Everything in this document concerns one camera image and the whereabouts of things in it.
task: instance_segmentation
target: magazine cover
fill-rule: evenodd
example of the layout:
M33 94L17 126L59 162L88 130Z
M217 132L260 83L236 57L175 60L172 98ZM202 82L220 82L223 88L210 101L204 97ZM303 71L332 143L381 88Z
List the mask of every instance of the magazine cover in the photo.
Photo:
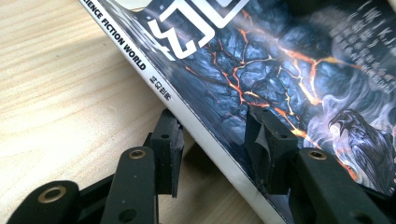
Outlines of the magazine cover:
M271 110L298 147L331 152L357 183L394 192L387 1L80 1L264 221L292 217L287 196L256 184L244 149L250 105Z

